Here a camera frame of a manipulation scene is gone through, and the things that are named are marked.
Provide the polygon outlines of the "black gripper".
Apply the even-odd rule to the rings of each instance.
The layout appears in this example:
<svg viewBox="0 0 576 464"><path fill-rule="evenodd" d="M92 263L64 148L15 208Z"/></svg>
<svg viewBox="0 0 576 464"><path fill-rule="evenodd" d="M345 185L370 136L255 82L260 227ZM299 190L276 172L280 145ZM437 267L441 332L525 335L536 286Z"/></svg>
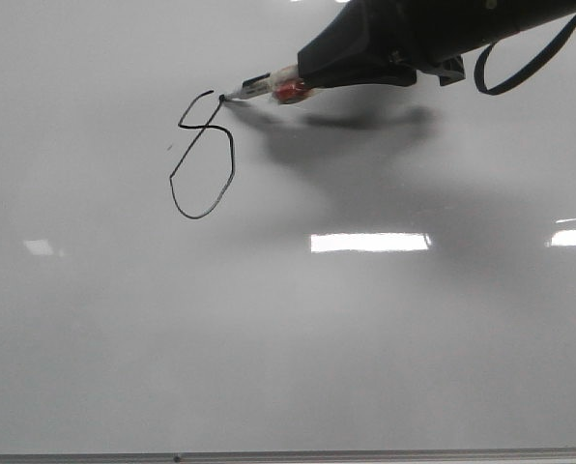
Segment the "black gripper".
<svg viewBox="0 0 576 464"><path fill-rule="evenodd" d="M390 1L346 3L298 52L303 83L322 89L409 87L417 82L416 68L447 86L465 78L463 55L482 48L473 79L476 86L484 86L486 62L496 44L569 15L552 41L501 83L519 86L539 72L576 29L576 1L395 1L391 6Z"/></svg>

